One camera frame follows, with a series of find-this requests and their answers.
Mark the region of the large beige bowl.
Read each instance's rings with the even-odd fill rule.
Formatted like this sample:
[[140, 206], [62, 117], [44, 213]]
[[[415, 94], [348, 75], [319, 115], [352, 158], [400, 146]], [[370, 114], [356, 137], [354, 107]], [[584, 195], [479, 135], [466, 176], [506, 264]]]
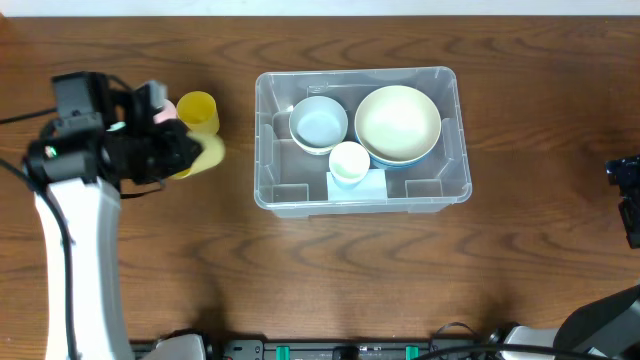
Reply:
[[367, 95], [354, 116], [354, 131], [376, 156], [410, 161], [437, 144], [442, 119], [423, 92], [403, 85], [379, 88]]

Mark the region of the clear plastic storage bin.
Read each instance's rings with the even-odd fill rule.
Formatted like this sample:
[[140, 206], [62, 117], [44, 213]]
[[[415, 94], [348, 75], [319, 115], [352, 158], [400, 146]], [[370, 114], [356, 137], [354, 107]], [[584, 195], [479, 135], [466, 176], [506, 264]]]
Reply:
[[[371, 92], [390, 85], [415, 88], [434, 101], [442, 132], [430, 156], [416, 166], [385, 170], [386, 200], [329, 201], [327, 155], [303, 151], [292, 139], [295, 105], [312, 96], [336, 100], [348, 117]], [[458, 82], [444, 66], [267, 72], [255, 83], [254, 199], [280, 218], [311, 215], [434, 213], [472, 194]]]

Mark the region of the small white bowl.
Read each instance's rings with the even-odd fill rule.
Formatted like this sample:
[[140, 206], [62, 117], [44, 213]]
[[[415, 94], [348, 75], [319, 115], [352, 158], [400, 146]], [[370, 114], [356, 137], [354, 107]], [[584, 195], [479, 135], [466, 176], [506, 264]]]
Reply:
[[314, 144], [296, 137], [293, 137], [293, 140], [303, 151], [314, 156], [328, 155], [340, 144], [340, 141], [322, 141], [319, 144]]

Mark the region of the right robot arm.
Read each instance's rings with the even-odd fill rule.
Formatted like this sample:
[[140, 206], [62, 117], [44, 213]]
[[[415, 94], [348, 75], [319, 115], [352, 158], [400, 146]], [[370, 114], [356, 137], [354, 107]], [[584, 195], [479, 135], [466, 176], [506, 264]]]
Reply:
[[[620, 189], [618, 209], [629, 247], [639, 247], [639, 157], [608, 161], [608, 181]], [[610, 359], [639, 357], [639, 287], [634, 286], [574, 311], [557, 329], [515, 326], [508, 345], [553, 347]]]

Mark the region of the light grey-blue bowl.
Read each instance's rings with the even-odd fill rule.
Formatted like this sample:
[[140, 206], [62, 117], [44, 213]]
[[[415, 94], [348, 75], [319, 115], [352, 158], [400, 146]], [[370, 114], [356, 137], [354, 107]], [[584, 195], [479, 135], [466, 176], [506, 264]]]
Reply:
[[313, 96], [300, 101], [289, 118], [290, 134], [293, 137], [319, 144], [322, 141], [345, 139], [348, 116], [345, 109], [334, 99]]

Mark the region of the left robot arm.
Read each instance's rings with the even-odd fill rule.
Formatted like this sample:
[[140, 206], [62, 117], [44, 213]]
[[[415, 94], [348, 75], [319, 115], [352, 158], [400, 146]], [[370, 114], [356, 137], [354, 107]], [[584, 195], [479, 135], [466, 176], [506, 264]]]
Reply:
[[24, 176], [35, 193], [47, 256], [49, 359], [132, 359], [118, 270], [121, 183], [163, 190], [202, 145], [177, 119], [156, 122], [167, 89], [76, 73], [53, 80], [58, 113], [30, 143]]

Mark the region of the yellow plastic cup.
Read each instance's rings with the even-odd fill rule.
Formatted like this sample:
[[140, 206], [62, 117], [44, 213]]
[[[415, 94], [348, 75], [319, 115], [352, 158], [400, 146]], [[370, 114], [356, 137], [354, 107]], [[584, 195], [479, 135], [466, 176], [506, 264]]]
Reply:
[[215, 99], [203, 91], [193, 91], [180, 98], [177, 115], [192, 131], [217, 134], [220, 120]]
[[219, 135], [189, 132], [188, 136], [200, 143], [202, 152], [190, 168], [172, 175], [171, 179], [179, 180], [201, 173], [217, 166], [225, 157], [226, 148], [223, 139]]

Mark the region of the pale white-green plastic cup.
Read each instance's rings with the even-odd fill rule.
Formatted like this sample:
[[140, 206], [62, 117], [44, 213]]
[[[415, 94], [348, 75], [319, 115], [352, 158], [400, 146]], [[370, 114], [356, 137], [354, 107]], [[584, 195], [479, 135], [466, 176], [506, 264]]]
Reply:
[[329, 154], [329, 170], [333, 177], [342, 181], [362, 180], [370, 167], [370, 157], [357, 142], [338, 144]]

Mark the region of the blue plastic cup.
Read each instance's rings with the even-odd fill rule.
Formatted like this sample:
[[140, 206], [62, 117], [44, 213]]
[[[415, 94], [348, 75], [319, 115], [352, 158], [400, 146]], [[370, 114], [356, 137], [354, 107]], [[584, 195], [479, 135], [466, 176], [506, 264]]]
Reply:
[[329, 178], [329, 181], [334, 187], [345, 190], [345, 191], [350, 191], [352, 189], [355, 189], [357, 186], [359, 186], [362, 183], [361, 180], [356, 180], [355, 182], [342, 181], [341, 179], [336, 179], [333, 176]]

